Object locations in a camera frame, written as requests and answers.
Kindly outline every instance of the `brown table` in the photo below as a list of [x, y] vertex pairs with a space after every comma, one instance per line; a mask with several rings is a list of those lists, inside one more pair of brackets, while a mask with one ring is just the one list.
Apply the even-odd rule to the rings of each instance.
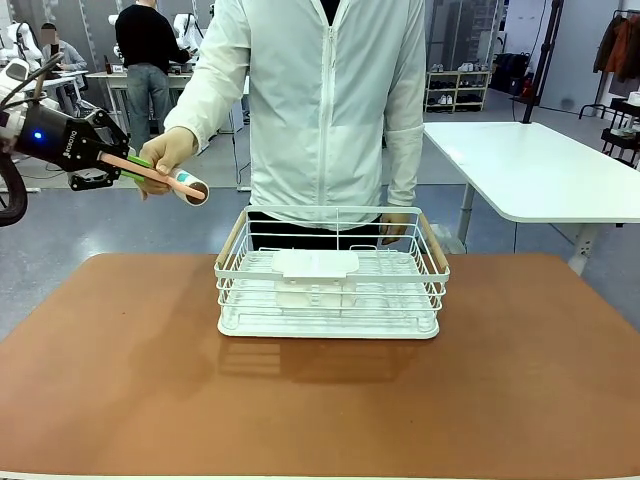
[[0, 470], [639, 475], [638, 333], [559, 259], [450, 260], [434, 340], [316, 341], [220, 335], [211, 256], [94, 257], [0, 344]]

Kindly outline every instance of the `white dish rack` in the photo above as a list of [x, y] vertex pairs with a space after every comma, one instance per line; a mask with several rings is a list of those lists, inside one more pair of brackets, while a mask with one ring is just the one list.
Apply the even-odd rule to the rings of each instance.
[[[335, 250], [254, 251], [252, 212], [323, 229]], [[349, 229], [385, 214], [409, 221], [389, 247], [340, 251]], [[381, 240], [390, 235], [380, 235]], [[362, 236], [363, 243], [370, 236]], [[417, 208], [247, 207], [238, 217], [215, 265], [220, 332], [234, 337], [427, 339], [439, 332], [449, 264]]]

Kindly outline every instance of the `shoe rack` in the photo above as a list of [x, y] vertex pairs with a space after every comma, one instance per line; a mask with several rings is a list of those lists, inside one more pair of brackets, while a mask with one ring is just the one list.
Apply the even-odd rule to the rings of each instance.
[[[455, 112], [455, 111], [477, 111], [484, 110], [484, 103], [487, 99], [487, 89], [491, 72], [428, 72], [427, 89], [424, 98], [425, 112]], [[434, 83], [448, 84], [442, 88], [432, 88]], [[465, 101], [468, 95], [477, 95], [480, 101]], [[439, 105], [437, 102], [442, 95], [451, 95], [453, 103], [450, 105]], [[436, 100], [435, 105], [429, 105], [429, 98]]]

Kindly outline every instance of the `black sweater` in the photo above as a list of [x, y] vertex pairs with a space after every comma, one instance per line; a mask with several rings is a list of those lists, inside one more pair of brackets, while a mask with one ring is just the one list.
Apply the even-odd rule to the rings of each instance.
[[167, 19], [151, 7], [132, 5], [124, 9], [116, 22], [116, 38], [125, 67], [150, 63], [167, 73], [169, 60], [189, 60], [189, 52], [180, 50]]

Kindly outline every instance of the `person's right hand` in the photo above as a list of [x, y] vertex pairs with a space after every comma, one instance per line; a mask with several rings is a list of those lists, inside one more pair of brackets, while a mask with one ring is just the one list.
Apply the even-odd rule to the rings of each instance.
[[[196, 149], [196, 136], [191, 130], [175, 127], [145, 143], [139, 157], [153, 165], [160, 175], [169, 175], [171, 170], [191, 157]], [[148, 195], [164, 195], [171, 191], [166, 183], [148, 178], [143, 182], [136, 180], [136, 184], [140, 188], [143, 200], [146, 200]]]

